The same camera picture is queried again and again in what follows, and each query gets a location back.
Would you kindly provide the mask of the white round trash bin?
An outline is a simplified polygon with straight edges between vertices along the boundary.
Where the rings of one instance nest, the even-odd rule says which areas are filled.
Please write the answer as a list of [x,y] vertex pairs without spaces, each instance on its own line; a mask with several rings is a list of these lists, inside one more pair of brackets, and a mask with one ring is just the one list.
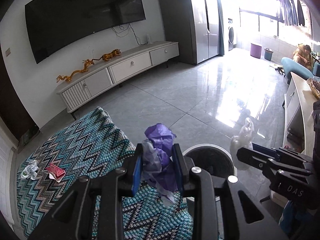
[[212,176],[228,178],[238,176],[231,154],[224,148],[213,144],[198,144],[183,152],[185,161],[193,160],[194,166],[205,170]]

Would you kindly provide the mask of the purple round stool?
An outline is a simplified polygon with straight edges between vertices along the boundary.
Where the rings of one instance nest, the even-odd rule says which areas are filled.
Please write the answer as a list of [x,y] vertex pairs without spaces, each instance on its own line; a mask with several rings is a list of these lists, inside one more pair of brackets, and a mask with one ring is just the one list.
[[259,44],[251,43],[250,55],[257,59],[261,58],[262,46]]

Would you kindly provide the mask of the white printed wrapper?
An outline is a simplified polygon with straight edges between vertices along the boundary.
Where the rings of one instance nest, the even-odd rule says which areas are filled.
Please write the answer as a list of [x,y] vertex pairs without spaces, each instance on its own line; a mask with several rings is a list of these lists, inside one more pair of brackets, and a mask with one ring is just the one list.
[[37,160],[29,162],[29,164],[22,171],[21,178],[35,180],[37,177],[37,171],[39,169],[37,163]]

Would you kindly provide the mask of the person in yellow clothes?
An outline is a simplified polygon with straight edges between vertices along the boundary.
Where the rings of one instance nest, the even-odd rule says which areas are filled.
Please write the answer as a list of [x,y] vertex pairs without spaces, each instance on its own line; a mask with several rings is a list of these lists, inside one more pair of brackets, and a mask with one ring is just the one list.
[[312,72],[313,58],[311,56],[311,47],[307,44],[299,44],[293,53],[293,61]]

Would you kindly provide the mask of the wall light switch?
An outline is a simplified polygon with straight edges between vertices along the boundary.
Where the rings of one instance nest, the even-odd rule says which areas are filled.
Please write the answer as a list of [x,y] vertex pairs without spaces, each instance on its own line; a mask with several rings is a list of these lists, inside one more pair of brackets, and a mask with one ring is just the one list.
[[8,48],[8,49],[5,51],[5,54],[6,54],[6,57],[8,57],[8,56],[11,54],[10,48]]

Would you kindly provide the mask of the white plastic bag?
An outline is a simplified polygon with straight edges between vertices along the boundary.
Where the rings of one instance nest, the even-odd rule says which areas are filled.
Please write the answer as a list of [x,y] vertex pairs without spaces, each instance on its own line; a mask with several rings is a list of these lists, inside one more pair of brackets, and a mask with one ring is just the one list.
[[245,124],[240,129],[238,135],[234,135],[231,138],[230,154],[232,156],[233,164],[237,170],[245,171],[249,169],[249,166],[238,160],[236,154],[237,151],[242,148],[253,149],[252,140],[254,134],[254,124],[250,118],[245,119]]

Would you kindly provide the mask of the teal sofa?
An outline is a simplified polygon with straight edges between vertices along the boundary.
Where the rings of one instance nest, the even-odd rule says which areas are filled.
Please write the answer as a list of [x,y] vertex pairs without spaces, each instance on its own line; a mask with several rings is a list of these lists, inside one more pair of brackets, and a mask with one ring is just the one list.
[[281,59],[281,64],[284,68],[284,73],[287,78],[287,84],[289,85],[291,82],[291,73],[295,73],[296,75],[300,76],[304,80],[312,78],[314,76],[320,77],[319,75],[319,63],[316,62],[312,71],[308,70],[307,68],[303,67],[301,64],[296,63],[292,59],[288,57],[283,57]]

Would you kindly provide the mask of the red wrapper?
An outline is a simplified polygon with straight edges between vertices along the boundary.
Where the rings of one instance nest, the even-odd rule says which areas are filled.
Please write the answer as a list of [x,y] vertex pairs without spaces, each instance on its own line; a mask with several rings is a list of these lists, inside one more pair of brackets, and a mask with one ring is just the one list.
[[45,168],[49,174],[49,178],[60,183],[63,177],[66,175],[66,171],[53,163],[49,163],[49,166]]

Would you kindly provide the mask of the purple plastic bag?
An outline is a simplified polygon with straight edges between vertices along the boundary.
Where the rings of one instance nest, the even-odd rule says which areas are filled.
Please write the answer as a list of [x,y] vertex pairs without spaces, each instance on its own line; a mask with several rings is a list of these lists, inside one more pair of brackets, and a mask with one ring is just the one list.
[[173,166],[172,148],[176,135],[164,124],[157,123],[144,132],[146,139],[142,142],[143,179],[156,189],[164,206],[175,203],[177,190]]

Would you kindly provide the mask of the golden tiger figurine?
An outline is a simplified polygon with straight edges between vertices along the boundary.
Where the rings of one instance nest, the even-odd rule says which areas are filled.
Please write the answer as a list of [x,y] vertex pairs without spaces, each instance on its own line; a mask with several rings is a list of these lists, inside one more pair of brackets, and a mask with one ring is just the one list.
[[115,49],[113,51],[111,51],[110,53],[107,54],[103,54],[99,59],[94,59],[95,61],[110,61],[112,58],[116,57],[116,56],[120,56],[121,55],[121,51],[120,49]]

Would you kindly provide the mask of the teal zigzag woven rug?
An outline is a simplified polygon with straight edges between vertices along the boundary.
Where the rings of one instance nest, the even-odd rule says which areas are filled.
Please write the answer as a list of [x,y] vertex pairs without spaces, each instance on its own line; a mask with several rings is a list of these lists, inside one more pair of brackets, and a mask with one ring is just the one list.
[[[25,237],[79,176],[104,176],[120,167],[134,151],[133,143],[100,107],[47,139],[17,171],[21,174],[29,162],[38,162],[35,180],[17,177],[17,209]],[[66,171],[60,183],[49,178],[45,170],[49,163]],[[156,189],[141,182],[134,197],[122,200],[124,237],[191,239],[193,218],[187,203],[178,192],[174,199],[173,205],[164,206]]]

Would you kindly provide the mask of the large black wall television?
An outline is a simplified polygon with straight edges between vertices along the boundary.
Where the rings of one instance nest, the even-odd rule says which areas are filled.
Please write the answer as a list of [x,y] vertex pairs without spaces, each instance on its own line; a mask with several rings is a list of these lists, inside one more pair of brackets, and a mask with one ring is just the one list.
[[142,0],[32,0],[25,5],[27,33],[36,63],[93,33],[143,21]]

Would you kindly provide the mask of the white wall cabinet unit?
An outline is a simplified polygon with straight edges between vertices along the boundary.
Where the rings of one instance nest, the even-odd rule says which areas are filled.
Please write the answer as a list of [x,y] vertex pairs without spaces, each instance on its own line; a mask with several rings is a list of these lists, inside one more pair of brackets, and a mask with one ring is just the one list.
[[1,213],[9,225],[15,224],[10,203],[10,171],[15,150],[15,143],[1,127]]

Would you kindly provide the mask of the white low tv cabinet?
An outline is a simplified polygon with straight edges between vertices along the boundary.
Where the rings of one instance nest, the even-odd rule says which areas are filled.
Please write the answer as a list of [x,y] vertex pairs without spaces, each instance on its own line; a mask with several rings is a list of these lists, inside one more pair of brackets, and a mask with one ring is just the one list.
[[178,42],[158,41],[121,53],[110,61],[89,67],[70,83],[56,87],[56,94],[73,114],[77,109],[124,81],[179,55]]

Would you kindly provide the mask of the hanging dark clothes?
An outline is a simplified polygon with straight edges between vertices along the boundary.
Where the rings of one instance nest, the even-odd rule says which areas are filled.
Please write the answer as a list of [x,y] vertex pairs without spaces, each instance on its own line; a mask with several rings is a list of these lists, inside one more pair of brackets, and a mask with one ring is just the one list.
[[300,0],[277,0],[276,18],[285,25],[305,26],[305,17]]

